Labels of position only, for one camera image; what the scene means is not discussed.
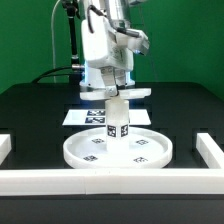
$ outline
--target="wire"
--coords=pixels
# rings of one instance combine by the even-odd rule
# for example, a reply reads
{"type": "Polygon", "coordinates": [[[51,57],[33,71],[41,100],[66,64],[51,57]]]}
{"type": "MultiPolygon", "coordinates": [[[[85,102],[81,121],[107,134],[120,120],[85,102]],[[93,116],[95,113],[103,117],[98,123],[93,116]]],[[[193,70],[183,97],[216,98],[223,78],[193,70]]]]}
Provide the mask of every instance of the wire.
{"type": "Polygon", "coordinates": [[[56,4],[54,5],[52,15],[51,15],[51,39],[52,39],[52,60],[53,60],[53,68],[56,68],[56,48],[55,48],[55,30],[54,30],[54,21],[55,21],[55,14],[57,7],[61,0],[58,0],[56,4]]]}
{"type": "Polygon", "coordinates": [[[98,16],[104,16],[104,14],[99,9],[97,9],[94,5],[89,5],[88,6],[88,8],[87,8],[88,27],[89,27],[90,33],[94,33],[93,26],[92,26],[92,21],[91,21],[91,16],[90,16],[90,10],[95,12],[98,16]]]}
{"type": "Polygon", "coordinates": [[[49,71],[44,72],[43,74],[41,74],[39,77],[35,78],[32,83],[38,83],[38,81],[42,78],[45,77],[50,77],[50,76],[60,76],[60,74],[52,74],[54,72],[58,72],[58,71],[62,71],[62,70],[66,70],[66,69],[72,69],[72,66],[63,66],[63,67],[58,67],[58,68],[54,68],[51,69],[49,71]]]}

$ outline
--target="green screen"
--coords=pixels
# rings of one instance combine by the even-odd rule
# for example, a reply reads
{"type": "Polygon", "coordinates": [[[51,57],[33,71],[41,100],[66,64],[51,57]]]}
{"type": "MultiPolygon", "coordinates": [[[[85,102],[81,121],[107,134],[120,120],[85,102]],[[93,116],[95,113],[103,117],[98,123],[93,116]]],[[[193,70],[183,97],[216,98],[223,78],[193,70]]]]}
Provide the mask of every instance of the green screen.
{"type": "MultiPolygon", "coordinates": [[[[0,92],[52,68],[50,27],[55,3],[0,2],[0,92]]],[[[223,0],[148,0],[131,9],[131,19],[151,43],[146,57],[134,57],[136,81],[197,82],[224,99],[223,0]]],[[[55,39],[56,65],[70,65],[67,14],[61,5],[56,11],[55,39]]]]}

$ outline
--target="white cylinder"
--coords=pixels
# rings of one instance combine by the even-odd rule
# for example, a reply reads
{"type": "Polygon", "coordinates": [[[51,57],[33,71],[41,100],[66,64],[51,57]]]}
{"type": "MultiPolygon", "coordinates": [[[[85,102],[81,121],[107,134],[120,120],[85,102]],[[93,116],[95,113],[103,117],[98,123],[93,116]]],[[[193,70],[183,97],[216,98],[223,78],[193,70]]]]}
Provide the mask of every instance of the white cylinder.
{"type": "Polygon", "coordinates": [[[129,149],[129,101],[119,96],[105,102],[107,151],[125,152],[129,149]]]}

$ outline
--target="black table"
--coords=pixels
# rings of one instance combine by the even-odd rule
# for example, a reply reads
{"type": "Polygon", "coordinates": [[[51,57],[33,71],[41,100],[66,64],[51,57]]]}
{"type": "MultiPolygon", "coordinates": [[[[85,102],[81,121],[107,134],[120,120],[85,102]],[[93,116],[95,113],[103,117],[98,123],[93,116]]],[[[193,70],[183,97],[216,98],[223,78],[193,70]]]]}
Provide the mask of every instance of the black table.
{"type": "MultiPolygon", "coordinates": [[[[169,168],[206,168],[195,148],[196,134],[209,133],[224,148],[224,102],[194,83],[137,83],[152,95],[131,100],[147,109],[152,125],[142,126],[173,142],[169,168]]],[[[19,84],[0,95],[0,133],[12,151],[0,169],[67,169],[63,143],[86,126],[63,127],[69,109],[104,108],[103,101],[79,98],[79,86],[19,84]]],[[[221,223],[222,195],[79,195],[1,197],[1,223],[221,223]]]]}

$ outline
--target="white circular tray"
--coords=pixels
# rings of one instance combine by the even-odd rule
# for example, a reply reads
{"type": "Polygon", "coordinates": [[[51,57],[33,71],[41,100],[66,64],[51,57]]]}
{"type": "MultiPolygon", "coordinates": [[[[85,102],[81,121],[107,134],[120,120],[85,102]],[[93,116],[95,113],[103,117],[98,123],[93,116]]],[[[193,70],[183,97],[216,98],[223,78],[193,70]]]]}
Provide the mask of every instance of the white circular tray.
{"type": "Polygon", "coordinates": [[[157,132],[129,127],[129,150],[107,151],[106,128],[72,135],[64,159],[73,168],[162,168],[172,159],[172,142],[157,132]]]}

